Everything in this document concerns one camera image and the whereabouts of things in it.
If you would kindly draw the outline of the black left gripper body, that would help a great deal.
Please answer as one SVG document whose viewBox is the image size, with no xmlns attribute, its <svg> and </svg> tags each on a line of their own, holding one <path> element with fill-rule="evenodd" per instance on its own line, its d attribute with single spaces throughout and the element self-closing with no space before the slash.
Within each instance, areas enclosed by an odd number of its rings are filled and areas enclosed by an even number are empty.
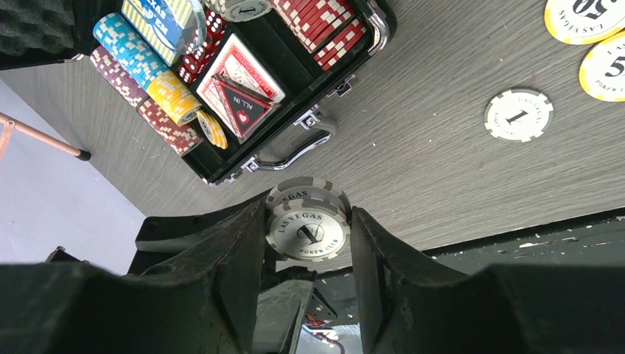
<svg viewBox="0 0 625 354">
<path fill-rule="evenodd" d="M 258 198 L 266 202 L 264 195 L 249 200 Z M 136 237 L 136 253 L 126 275 L 139 275 L 195 245 L 199 241 L 195 231 L 201 216 L 147 218 Z M 267 216 L 265 206 L 265 223 Z M 278 260 L 279 255 L 265 241 L 250 353 L 294 353 L 297 350 L 316 275 L 303 267 L 277 271 Z"/>
</svg>

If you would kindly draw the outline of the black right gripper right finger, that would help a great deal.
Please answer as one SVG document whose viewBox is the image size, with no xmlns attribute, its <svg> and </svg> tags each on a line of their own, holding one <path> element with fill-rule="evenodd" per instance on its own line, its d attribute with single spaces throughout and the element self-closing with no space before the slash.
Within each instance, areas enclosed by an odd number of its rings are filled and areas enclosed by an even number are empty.
<svg viewBox="0 0 625 354">
<path fill-rule="evenodd" d="M 622 353 L 624 268 L 491 265 L 468 275 L 352 210 L 365 353 Z"/>
</svg>

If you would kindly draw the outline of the white 1 chips pair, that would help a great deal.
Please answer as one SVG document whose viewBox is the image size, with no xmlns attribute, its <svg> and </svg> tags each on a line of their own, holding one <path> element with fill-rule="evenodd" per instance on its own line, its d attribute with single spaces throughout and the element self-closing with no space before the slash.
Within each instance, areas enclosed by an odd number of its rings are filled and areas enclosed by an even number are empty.
<svg viewBox="0 0 625 354">
<path fill-rule="evenodd" d="M 296 177 L 266 197 L 266 241 L 278 254 L 302 262 L 337 257 L 350 243 L 352 206 L 331 181 Z"/>
</svg>

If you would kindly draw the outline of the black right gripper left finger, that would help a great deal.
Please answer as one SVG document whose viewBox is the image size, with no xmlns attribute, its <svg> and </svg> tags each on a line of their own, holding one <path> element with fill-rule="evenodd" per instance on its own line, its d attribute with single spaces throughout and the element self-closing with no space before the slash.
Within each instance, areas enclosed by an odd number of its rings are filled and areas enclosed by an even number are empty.
<svg viewBox="0 0 625 354">
<path fill-rule="evenodd" d="M 3 353 L 250 353 L 265 202 L 202 215 L 199 241 L 139 275 L 86 262 L 1 267 Z"/>
</svg>

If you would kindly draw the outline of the clear acrylic dealer disc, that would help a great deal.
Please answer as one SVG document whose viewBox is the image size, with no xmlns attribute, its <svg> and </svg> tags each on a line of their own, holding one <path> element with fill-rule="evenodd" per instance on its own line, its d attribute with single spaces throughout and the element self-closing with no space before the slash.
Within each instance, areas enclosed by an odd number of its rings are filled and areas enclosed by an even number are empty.
<svg viewBox="0 0 625 354">
<path fill-rule="evenodd" d="M 186 54 L 198 47 L 205 20 L 199 1 L 146 0 L 139 2 L 157 44 L 175 54 Z"/>
</svg>

